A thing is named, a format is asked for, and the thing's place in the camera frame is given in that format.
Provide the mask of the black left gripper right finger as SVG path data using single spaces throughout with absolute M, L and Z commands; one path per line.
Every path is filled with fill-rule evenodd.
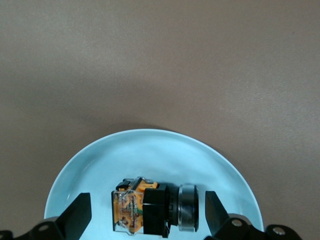
M 251 224 L 242 215 L 228 213 L 215 191 L 205 192 L 205 219 L 211 233 L 207 240 L 249 240 Z

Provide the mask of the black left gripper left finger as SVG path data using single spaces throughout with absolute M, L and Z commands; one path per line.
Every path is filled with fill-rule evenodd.
M 91 219 L 91 195 L 80 193 L 59 217 L 38 224 L 27 236 L 29 240 L 79 240 Z

